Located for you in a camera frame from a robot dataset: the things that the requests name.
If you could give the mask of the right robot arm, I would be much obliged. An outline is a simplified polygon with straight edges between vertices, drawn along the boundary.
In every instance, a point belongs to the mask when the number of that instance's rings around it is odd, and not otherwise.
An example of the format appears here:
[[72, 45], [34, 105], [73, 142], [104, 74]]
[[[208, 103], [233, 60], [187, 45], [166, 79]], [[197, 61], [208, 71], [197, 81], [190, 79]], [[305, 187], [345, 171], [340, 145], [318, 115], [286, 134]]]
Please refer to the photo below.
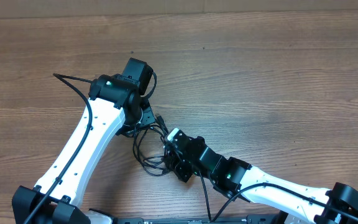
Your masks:
[[240, 198], [279, 209], [285, 219], [304, 223], [358, 223], [358, 191], [335, 183], [332, 189], [308, 187], [274, 177], [240, 159], [214, 152], [198, 136], [175, 128], [165, 136], [166, 166], [187, 182], [207, 178], [228, 202]]

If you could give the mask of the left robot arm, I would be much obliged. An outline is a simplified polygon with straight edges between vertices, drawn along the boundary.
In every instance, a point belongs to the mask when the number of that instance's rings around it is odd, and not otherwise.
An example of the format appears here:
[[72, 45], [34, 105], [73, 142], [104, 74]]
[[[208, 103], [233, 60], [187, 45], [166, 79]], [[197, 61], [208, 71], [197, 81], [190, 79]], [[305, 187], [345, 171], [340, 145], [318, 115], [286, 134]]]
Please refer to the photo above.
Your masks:
[[153, 123], [147, 91], [153, 69], [130, 58], [121, 74], [91, 81], [85, 110], [60, 155], [33, 188], [20, 186], [13, 198], [16, 223], [114, 223], [98, 210], [80, 210], [92, 173], [114, 136], [133, 135]]

